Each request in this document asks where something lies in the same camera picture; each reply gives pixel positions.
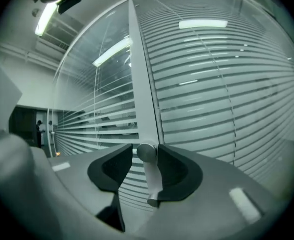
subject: curved glass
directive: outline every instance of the curved glass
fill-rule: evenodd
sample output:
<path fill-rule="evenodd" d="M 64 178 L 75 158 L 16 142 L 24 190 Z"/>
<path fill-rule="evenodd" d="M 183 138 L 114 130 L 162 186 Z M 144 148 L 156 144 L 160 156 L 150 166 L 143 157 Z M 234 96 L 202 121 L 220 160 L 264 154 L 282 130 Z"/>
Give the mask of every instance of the curved glass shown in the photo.
<path fill-rule="evenodd" d="M 164 142 L 231 163 L 287 200 L 294 45 L 283 29 L 246 0 L 134 3 Z"/>
<path fill-rule="evenodd" d="M 150 192 L 147 169 L 135 153 L 145 141 L 139 139 L 144 129 L 136 115 L 144 111 L 135 102 L 131 75 L 137 72 L 130 58 L 137 40 L 131 39 L 129 23 L 136 17 L 143 44 L 139 53 L 145 57 L 150 83 L 145 92 L 152 95 L 158 123 L 155 138 L 192 151 L 196 158 L 223 161 L 219 164 L 243 172 L 260 191 L 267 189 L 275 205 L 288 202 L 294 192 L 294 44 L 272 16 L 249 0 L 132 0 L 98 19 L 68 52 L 55 78 L 50 111 L 56 118 L 51 129 L 54 155 L 133 144 L 133 166 L 119 199 L 126 231 L 140 237 L 177 237 L 174 209 L 188 217 L 179 225 L 181 232 L 191 236 L 201 231 L 211 239 L 230 236 L 251 223 L 241 210 L 243 202 L 259 215 L 261 207 L 254 207 L 254 198 L 237 185 L 219 196 L 229 204 L 227 209 L 212 198 L 217 210 L 205 222 L 197 213 L 203 204 L 193 194 L 158 208 L 147 203 L 149 195 L 157 193 Z M 210 172 L 212 178 L 223 182 L 215 173 Z M 190 200 L 193 204 L 182 209 Z M 233 212 L 242 217 L 232 217 Z M 157 227 L 164 221 L 168 228 L 163 226 L 161 233 Z"/>

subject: glass wall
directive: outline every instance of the glass wall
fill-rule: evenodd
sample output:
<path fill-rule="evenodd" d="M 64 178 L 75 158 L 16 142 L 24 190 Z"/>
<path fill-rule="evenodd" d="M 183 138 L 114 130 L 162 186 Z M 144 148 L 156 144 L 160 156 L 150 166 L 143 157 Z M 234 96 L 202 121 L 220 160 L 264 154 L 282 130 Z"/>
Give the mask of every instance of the glass wall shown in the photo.
<path fill-rule="evenodd" d="M 164 143 L 267 187 L 293 175 L 294 46 L 279 25 L 246 0 L 133 1 Z"/>
<path fill-rule="evenodd" d="M 71 156 L 119 144 L 139 144 L 131 78 L 128 2 L 107 13 L 77 40 L 54 87 L 56 152 Z M 142 162 L 135 157 L 120 201 L 151 211 Z"/>
<path fill-rule="evenodd" d="M 294 182 L 294 45 L 249 0 L 132 0 L 160 143 L 230 163 L 285 198 Z M 144 131 L 131 72 L 129 2 L 91 24 L 54 82 L 55 153 L 132 143 Z M 152 211 L 143 163 L 119 190 Z"/>

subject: ceiling light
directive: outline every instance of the ceiling light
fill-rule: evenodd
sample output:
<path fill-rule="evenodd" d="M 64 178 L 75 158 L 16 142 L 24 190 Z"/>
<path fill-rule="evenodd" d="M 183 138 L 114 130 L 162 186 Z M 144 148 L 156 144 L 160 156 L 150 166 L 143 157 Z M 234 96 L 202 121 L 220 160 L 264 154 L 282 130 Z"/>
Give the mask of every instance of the ceiling light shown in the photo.
<path fill-rule="evenodd" d="M 215 27 L 225 28 L 228 24 L 227 20 L 219 19 L 189 19 L 179 22 L 180 29 L 198 28 L 198 27 Z"/>
<path fill-rule="evenodd" d="M 35 30 L 35 34 L 38 36 L 42 36 L 43 32 L 45 31 L 48 22 L 51 18 L 51 16 L 53 15 L 53 13 L 55 12 L 55 10 L 57 10 L 57 1 L 56 2 L 51 2 L 48 3 L 45 7 L 45 9 L 42 12 L 42 15 L 40 16 L 40 19 L 38 21 L 36 30 Z"/>
<path fill-rule="evenodd" d="M 126 37 L 120 42 L 116 43 L 114 46 L 109 48 L 107 51 L 105 51 L 98 59 L 96 59 L 92 64 L 94 64 L 96 67 L 103 64 L 106 60 L 108 60 L 110 57 L 114 56 L 117 52 L 121 51 L 122 49 L 126 48 L 128 45 L 130 45 L 130 38 Z"/>
<path fill-rule="evenodd" d="M 198 80 L 192 80 L 192 81 L 187 81 L 187 82 L 181 82 L 179 83 L 180 86 L 182 85 L 186 85 L 186 84 L 191 84 L 191 83 L 194 83 L 194 82 L 197 82 Z"/>

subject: pipe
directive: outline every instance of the pipe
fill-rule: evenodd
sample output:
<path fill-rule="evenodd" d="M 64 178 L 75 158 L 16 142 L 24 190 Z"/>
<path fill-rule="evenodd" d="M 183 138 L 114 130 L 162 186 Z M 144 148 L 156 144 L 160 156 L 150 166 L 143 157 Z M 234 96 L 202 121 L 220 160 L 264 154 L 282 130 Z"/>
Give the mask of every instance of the pipe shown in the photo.
<path fill-rule="evenodd" d="M 25 56 L 27 55 L 27 59 L 30 62 L 39 64 L 41 66 L 47 67 L 52 70 L 57 70 L 58 68 L 58 63 L 51 61 L 49 59 L 46 59 L 42 56 L 37 55 L 36 53 L 25 51 L 21 48 L 15 47 L 10 44 L 5 44 L 3 42 L 0 42 L 0 51 L 6 52 L 8 54 L 11 54 L 13 56 L 19 57 L 21 59 L 25 59 Z"/>
<path fill-rule="evenodd" d="M 4 48 L 2 46 L 0 46 L 0 52 L 3 52 L 3 53 L 6 53 L 6 54 L 15 56 L 15 57 L 20 58 L 20 59 L 23 59 L 23 60 L 26 59 L 25 54 L 21 54 L 20 52 L 17 52 L 15 50 L 10 50 L 10 49 Z M 49 65 L 49 64 L 47 64 L 45 62 L 42 62 L 42 61 L 40 61 L 38 59 L 34 59 L 34 58 L 31 58 L 30 57 L 27 60 L 30 61 L 30 62 L 32 62 L 32 63 L 38 64 L 40 66 L 43 66 L 43 67 L 49 68 L 51 70 L 54 70 L 54 71 L 57 70 L 57 68 L 55 66 Z"/>

